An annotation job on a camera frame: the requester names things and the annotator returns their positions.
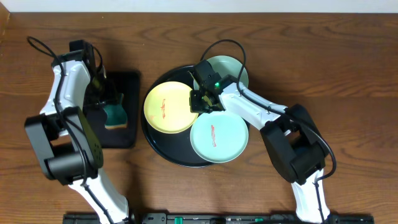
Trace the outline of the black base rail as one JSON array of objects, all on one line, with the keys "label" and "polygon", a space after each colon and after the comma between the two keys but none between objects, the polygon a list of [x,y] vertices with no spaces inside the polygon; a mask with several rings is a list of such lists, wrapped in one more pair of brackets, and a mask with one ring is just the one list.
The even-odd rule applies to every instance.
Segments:
[{"label": "black base rail", "polygon": [[[271,215],[187,215],[165,213],[147,213],[140,219],[130,218],[126,223],[140,224],[260,224],[260,223],[302,223],[292,213]],[[334,215],[325,220],[328,224],[374,224],[369,215]]]}]

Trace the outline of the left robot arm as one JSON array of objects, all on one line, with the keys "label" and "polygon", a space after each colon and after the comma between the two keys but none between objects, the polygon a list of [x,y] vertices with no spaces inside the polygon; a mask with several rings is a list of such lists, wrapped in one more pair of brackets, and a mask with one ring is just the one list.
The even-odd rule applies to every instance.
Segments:
[{"label": "left robot arm", "polygon": [[101,144],[82,111],[90,72],[81,60],[52,70],[55,79],[45,106],[24,124],[42,172],[78,192],[100,223],[128,223],[127,199],[106,175]]}]

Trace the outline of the green yellow sponge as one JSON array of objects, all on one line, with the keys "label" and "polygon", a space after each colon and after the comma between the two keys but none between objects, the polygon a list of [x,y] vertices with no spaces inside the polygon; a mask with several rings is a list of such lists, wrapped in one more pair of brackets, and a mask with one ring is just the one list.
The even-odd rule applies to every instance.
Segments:
[{"label": "green yellow sponge", "polygon": [[103,110],[107,115],[104,124],[106,129],[119,129],[127,127],[128,117],[123,108],[123,99],[124,95],[120,93],[116,104],[104,106]]}]

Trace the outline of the light blue plate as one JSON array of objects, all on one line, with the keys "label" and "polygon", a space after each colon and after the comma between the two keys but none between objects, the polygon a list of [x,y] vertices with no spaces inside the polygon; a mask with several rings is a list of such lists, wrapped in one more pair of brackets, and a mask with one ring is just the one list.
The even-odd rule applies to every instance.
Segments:
[{"label": "light blue plate", "polygon": [[[213,70],[219,73],[222,78],[227,75],[232,75],[237,78],[242,67],[242,63],[239,60],[226,55],[214,56],[207,59],[207,61],[211,64]],[[242,71],[240,82],[242,82],[245,87],[249,86],[249,77],[246,68]],[[199,90],[199,85],[195,80],[193,81],[193,89]]]},{"label": "light blue plate", "polygon": [[240,156],[249,140],[246,122],[226,111],[203,113],[193,124],[190,142],[202,159],[225,163]]}]

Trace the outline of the rectangular black tray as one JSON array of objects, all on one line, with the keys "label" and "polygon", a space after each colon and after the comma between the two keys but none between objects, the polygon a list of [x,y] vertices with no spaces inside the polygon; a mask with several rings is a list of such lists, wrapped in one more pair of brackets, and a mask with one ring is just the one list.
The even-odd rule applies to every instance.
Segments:
[{"label": "rectangular black tray", "polygon": [[[100,104],[84,107],[88,123],[96,134],[103,148],[131,148],[136,142],[138,111],[139,111],[139,72],[123,71],[107,73],[108,86]],[[126,128],[106,129],[104,124],[107,118],[103,108],[106,105],[116,104],[119,94],[124,95],[123,108],[127,113]]]}]

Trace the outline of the round black tray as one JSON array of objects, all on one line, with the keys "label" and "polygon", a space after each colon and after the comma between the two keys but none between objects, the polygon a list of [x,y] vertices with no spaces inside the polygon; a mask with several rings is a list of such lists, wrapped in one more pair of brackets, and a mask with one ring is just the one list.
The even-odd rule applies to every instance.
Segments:
[{"label": "round black tray", "polygon": [[[194,79],[191,75],[192,71],[193,71],[193,66],[191,65],[178,67],[173,70],[170,70],[164,75],[162,75],[151,86],[148,93],[155,86],[163,82],[182,82],[191,87],[193,90]],[[245,122],[249,130],[249,123],[247,121]],[[141,114],[141,124],[144,136],[146,137],[147,141],[152,146],[152,148],[164,159],[167,159],[168,161],[173,162],[175,164],[187,167],[203,167],[214,164],[212,162],[208,162],[202,159],[193,150],[190,142],[190,131],[193,125],[191,125],[185,131],[182,131],[181,133],[177,134],[165,134],[160,131],[157,131],[154,128],[152,128],[150,124],[146,121],[144,117],[144,105]]]}]

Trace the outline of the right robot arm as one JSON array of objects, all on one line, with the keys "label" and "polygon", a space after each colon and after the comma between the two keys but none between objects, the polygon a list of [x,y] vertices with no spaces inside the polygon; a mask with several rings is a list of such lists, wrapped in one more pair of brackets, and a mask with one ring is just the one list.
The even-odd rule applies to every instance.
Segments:
[{"label": "right robot arm", "polygon": [[330,210],[322,182],[336,166],[325,173],[325,159],[336,158],[303,106],[275,104],[231,76],[203,81],[200,89],[190,92],[189,100],[192,112],[227,112],[258,129],[275,170],[292,185],[299,220],[326,222]]}]

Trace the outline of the yellow plate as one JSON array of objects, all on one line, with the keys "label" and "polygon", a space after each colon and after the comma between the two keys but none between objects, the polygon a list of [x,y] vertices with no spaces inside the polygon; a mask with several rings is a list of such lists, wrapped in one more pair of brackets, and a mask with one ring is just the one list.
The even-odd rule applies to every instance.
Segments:
[{"label": "yellow plate", "polygon": [[163,82],[147,94],[144,117],[152,128],[165,134],[188,129],[198,118],[190,110],[192,88],[182,82]]}]

